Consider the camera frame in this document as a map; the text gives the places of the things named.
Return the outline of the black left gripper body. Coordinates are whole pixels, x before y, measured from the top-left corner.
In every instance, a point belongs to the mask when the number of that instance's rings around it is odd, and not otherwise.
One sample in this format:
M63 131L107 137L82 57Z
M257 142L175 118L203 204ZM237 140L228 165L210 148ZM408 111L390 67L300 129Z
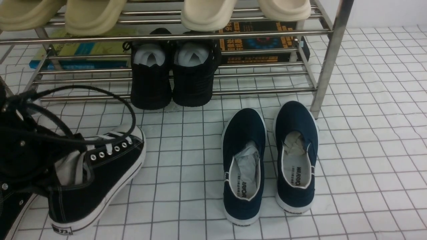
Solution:
M7 95L1 84L1 184L12 192L47 196L54 164L82 150L84 138L34 103L35 91Z

